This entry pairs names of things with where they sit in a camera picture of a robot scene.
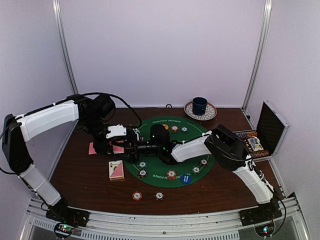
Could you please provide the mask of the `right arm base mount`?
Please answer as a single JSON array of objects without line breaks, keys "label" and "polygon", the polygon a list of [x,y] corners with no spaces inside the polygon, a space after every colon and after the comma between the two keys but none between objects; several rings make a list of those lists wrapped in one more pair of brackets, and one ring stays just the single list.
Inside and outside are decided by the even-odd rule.
[{"label": "right arm base mount", "polygon": [[239,212],[242,226],[257,225],[264,222],[270,222],[275,218],[280,218],[282,215],[283,214],[280,209],[272,210],[269,208],[261,207],[245,209]]}]

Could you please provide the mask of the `red backed card deck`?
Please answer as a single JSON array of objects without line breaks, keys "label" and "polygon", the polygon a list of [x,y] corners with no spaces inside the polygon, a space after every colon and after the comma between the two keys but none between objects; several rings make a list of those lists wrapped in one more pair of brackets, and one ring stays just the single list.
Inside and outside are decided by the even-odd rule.
[{"label": "red backed card deck", "polygon": [[124,154],[125,148],[122,146],[125,142],[123,140],[120,141],[111,141],[110,145],[112,146],[112,151],[114,154]]}]

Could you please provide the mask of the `green chips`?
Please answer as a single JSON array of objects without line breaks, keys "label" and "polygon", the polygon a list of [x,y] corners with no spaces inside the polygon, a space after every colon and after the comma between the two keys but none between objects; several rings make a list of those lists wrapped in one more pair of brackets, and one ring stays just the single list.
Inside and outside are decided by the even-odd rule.
[{"label": "green chips", "polygon": [[201,168],[200,168],[200,167],[194,166],[194,167],[192,168],[192,173],[193,173],[193,174],[197,175],[197,174],[199,174],[200,172],[201,172]]},{"label": "green chips", "polygon": [[140,169],[144,169],[144,168],[147,167],[147,163],[145,161],[141,161],[141,162],[138,163],[138,167]]},{"label": "green chips", "polygon": [[187,128],[187,127],[182,127],[182,128],[181,128],[181,132],[186,133],[187,131],[188,131],[188,128]]}]

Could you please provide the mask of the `dark red poker chip stack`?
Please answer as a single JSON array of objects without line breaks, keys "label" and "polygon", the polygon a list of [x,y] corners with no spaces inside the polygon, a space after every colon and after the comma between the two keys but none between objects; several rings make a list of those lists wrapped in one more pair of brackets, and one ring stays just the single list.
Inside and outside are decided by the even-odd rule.
[{"label": "dark red poker chip stack", "polygon": [[162,191],[157,191],[155,194],[154,194],[154,197],[156,200],[163,200],[164,197],[165,197],[165,194],[162,192]]}]

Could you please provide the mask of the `dark chips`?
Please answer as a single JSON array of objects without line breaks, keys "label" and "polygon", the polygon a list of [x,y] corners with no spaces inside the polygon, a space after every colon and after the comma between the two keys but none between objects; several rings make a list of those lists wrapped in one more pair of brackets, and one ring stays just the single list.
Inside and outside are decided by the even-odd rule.
[{"label": "dark chips", "polygon": [[209,161],[208,161],[207,159],[201,159],[201,160],[199,161],[199,165],[200,165],[201,167],[206,167],[208,164],[209,164]]},{"label": "dark chips", "polygon": [[137,175],[138,175],[139,178],[145,178],[145,177],[148,176],[148,171],[145,170],[145,169],[141,169],[141,170],[138,172]]}]

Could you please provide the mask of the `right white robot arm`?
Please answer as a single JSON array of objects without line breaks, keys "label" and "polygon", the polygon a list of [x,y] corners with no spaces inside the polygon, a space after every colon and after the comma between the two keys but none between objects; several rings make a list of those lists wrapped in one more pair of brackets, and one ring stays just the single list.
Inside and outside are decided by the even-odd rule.
[{"label": "right white robot arm", "polygon": [[268,220],[279,208],[277,191],[254,163],[245,142],[224,125],[217,124],[212,130],[187,141],[171,140],[169,131],[161,124],[151,126],[148,141],[142,140],[139,131],[133,128],[127,131],[124,152],[133,163],[141,154],[155,154],[167,165],[212,155],[224,170],[236,174],[254,195],[259,220]]}]

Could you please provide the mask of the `orange poker chip stack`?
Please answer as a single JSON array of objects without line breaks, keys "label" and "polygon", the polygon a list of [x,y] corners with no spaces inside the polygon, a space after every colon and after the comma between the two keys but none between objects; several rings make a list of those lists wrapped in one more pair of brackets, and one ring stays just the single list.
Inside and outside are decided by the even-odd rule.
[{"label": "orange poker chip stack", "polygon": [[135,191],[132,193],[132,199],[134,201],[140,201],[142,199],[143,195],[140,191]]}]

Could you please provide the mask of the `dealt red card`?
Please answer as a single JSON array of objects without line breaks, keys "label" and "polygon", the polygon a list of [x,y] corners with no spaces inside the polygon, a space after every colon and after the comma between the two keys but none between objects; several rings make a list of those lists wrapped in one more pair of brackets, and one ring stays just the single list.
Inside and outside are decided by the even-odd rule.
[{"label": "dealt red card", "polygon": [[89,155],[95,155],[95,154],[96,154],[96,151],[95,151],[94,143],[93,143],[93,142],[90,142],[90,143],[89,143],[88,154],[89,154]]}]

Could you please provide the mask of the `orange chips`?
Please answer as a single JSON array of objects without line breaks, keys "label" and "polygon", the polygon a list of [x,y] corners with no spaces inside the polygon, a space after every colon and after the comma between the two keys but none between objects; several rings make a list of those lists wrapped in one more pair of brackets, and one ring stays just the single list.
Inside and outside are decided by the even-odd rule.
[{"label": "orange chips", "polygon": [[179,131],[179,127],[178,127],[177,125],[173,125],[173,126],[171,127],[171,131],[172,131],[173,133],[177,133],[177,132]]},{"label": "orange chips", "polygon": [[167,173],[166,173],[166,177],[169,179],[169,180],[174,180],[177,176],[177,173],[175,170],[169,170]]}]

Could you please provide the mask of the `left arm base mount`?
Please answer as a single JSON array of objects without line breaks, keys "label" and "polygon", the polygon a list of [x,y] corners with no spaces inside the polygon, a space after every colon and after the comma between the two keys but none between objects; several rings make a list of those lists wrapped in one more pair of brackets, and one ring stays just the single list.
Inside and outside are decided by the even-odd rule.
[{"label": "left arm base mount", "polygon": [[68,208],[66,213],[58,215],[49,210],[45,217],[47,219],[55,220],[58,222],[66,223],[73,227],[86,227],[89,221],[90,213],[85,210],[75,208]]}]

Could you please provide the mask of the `blue small blind button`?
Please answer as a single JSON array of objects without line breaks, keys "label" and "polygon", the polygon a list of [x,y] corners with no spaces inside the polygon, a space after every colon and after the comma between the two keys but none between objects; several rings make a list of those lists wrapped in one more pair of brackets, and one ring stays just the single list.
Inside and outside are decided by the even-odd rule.
[{"label": "blue small blind button", "polygon": [[192,182],[192,176],[188,174],[183,174],[180,176],[180,182],[184,185],[188,185]]}]

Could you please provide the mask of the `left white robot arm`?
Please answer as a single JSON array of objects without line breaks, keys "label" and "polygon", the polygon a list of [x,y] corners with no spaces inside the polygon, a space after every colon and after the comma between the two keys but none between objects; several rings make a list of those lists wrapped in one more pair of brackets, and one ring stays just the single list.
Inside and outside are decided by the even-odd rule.
[{"label": "left white robot arm", "polygon": [[77,94],[26,114],[9,114],[4,119],[2,150],[11,174],[18,176],[31,187],[61,222],[69,221],[72,211],[67,200],[35,166],[26,142],[50,129],[78,121],[80,126],[93,136],[95,152],[105,154],[109,147],[108,128],[104,119],[115,111],[115,103],[108,94],[100,94],[94,99]]}]

